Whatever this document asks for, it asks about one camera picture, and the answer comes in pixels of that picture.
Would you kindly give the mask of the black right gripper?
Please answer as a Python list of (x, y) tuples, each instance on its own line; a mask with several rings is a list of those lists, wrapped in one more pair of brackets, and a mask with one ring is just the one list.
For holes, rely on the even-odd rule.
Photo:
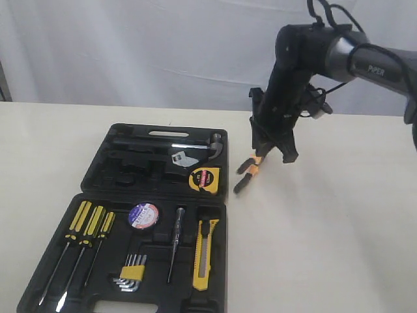
[(282, 153), (283, 163), (293, 163), (298, 158), (293, 130), (267, 131), (255, 118), (255, 112), (261, 105), (263, 95), (264, 92), (260, 87), (251, 88), (248, 94), (252, 99), (250, 125), (252, 128), (252, 149), (255, 151), (255, 156), (264, 159), (276, 147)]

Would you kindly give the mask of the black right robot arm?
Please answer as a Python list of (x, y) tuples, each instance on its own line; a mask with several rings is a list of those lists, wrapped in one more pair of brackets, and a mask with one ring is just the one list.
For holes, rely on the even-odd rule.
[(407, 97), (404, 122), (416, 130), (416, 52), (370, 44), (351, 25), (286, 25), (277, 35), (275, 62), (268, 86), (250, 89), (252, 147), (264, 158), (278, 148), (284, 163), (298, 157), (293, 129), (303, 111), (312, 117), (330, 113), (326, 94), (310, 83), (321, 75), (339, 83), (355, 78)]

